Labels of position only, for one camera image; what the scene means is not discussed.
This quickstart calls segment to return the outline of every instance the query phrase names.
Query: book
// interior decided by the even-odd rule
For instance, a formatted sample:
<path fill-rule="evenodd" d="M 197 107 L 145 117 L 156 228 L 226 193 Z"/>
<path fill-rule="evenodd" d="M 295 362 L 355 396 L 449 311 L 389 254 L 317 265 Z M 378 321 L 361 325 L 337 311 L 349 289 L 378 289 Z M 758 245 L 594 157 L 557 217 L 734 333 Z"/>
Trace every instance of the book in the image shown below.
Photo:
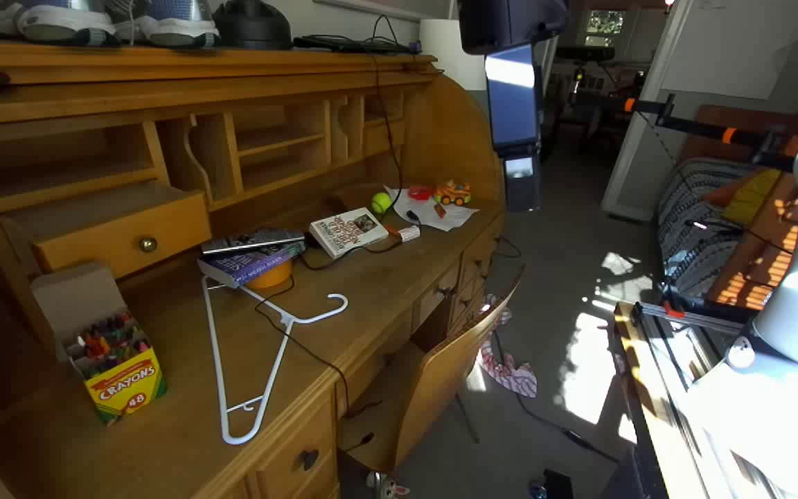
<path fill-rule="evenodd" d="M 274 245 L 291 245 L 291 242 L 305 242 L 305 236 L 295 231 L 255 231 L 255 233 L 212 239 L 209 245 L 202 245 L 202 254 L 246 253 L 255 246 L 274 246 Z"/>
<path fill-rule="evenodd" d="M 227 289 L 241 289 L 259 275 L 274 268 L 284 260 L 298 257 L 305 253 L 303 242 L 288 242 L 288 245 L 269 245 L 269 246 L 255 246 L 246 253 L 226 253 L 226 254 L 202 254 L 201 272 Z"/>

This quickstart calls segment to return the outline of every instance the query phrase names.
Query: pen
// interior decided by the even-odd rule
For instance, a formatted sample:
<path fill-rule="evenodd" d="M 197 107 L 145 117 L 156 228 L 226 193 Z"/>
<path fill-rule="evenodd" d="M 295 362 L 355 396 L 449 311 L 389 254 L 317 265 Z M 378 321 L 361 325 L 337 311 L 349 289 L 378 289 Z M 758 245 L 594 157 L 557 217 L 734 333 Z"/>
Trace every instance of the pen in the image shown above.
<path fill-rule="evenodd" d="M 407 217 L 413 224 L 421 224 L 421 217 L 418 217 L 418 214 L 406 210 L 406 217 Z"/>

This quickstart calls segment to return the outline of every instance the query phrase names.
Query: window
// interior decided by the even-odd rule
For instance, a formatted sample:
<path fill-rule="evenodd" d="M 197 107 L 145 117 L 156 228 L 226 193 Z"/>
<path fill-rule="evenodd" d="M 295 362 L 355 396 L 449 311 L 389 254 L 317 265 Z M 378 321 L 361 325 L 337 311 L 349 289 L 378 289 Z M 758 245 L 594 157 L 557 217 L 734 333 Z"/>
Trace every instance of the window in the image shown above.
<path fill-rule="evenodd" d="M 589 46 L 612 46 L 615 39 L 622 37 L 622 30 L 625 30 L 625 14 L 622 10 L 590 10 L 586 44 Z"/>

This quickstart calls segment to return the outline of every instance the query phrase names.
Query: desk surface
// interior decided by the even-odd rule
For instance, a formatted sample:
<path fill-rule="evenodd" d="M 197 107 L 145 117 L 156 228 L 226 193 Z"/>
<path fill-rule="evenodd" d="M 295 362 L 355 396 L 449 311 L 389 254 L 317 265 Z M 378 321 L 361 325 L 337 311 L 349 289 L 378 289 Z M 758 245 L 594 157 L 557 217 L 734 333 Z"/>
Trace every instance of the desk surface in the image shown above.
<path fill-rule="evenodd" d="M 499 208 L 483 208 L 461 231 L 425 231 L 413 245 L 391 253 L 355 253 L 325 272 L 295 265 L 295 289 L 274 301 L 298 317 L 314 317 L 331 307 L 328 294 L 346 294 L 346 312 L 298 326 L 295 335 L 346 369 L 413 312 L 415 300 L 499 214 Z M 0 415 L 0 473 L 16 495 L 212 495 L 244 473 L 246 462 L 259 461 L 262 450 L 309 408 L 309 398 L 339 389 L 337 371 L 288 347 L 262 436 L 246 446 L 227 446 L 220 437 L 202 279 L 195 257 L 126 294 L 156 340 L 169 393 L 116 426 L 102 426 L 82 379 L 64 369 L 44 390 L 39 389 Z M 238 292 L 217 292 L 213 307 L 230 401 L 255 396 L 280 333 Z"/>

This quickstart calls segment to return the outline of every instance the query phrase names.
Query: wooden chair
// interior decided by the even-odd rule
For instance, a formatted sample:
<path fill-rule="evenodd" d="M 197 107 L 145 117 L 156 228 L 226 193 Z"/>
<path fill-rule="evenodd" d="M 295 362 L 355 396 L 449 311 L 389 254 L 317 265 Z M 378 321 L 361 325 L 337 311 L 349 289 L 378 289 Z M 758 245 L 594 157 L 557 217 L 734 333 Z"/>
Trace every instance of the wooden chair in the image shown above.
<path fill-rule="evenodd" d="M 511 292 L 461 335 L 453 335 L 428 351 L 415 344 L 396 351 L 371 389 L 343 415 L 341 452 L 368 470 L 391 473 L 457 396 L 483 340 L 499 325 L 518 282 L 522 275 Z"/>

